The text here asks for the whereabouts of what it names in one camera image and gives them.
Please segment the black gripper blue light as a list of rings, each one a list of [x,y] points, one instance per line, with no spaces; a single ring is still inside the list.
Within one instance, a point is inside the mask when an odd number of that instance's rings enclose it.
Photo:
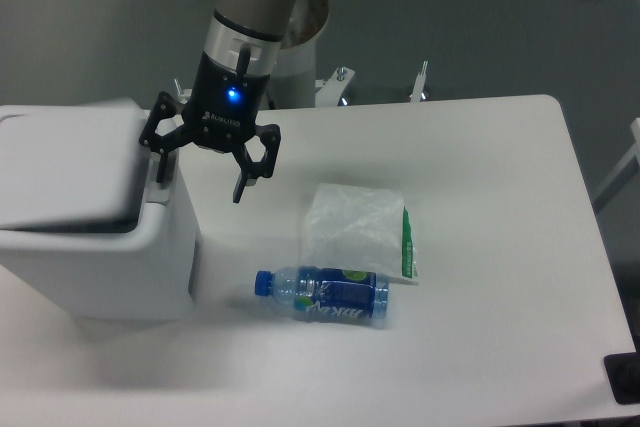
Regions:
[[[248,49],[240,51],[230,68],[202,55],[185,108],[169,93],[158,94],[139,137],[141,146],[159,155],[155,179],[158,184],[164,182],[169,155],[189,143],[233,154],[240,167],[233,191],[236,204],[246,187],[255,185],[259,178],[273,176],[280,148],[280,127],[276,124],[256,127],[269,77],[249,74],[249,61]],[[168,134],[156,132],[162,120],[173,119],[183,108],[182,126]],[[246,147],[246,142],[255,135],[264,146],[260,161],[254,161]]]

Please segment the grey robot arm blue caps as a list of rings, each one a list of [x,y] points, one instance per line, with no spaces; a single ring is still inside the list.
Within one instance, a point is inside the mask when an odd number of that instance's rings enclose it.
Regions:
[[[189,98],[159,93],[139,142],[158,155],[157,183],[170,154],[188,144],[230,153],[240,167],[233,200],[273,175],[276,124],[256,122],[296,0],[217,0]]]

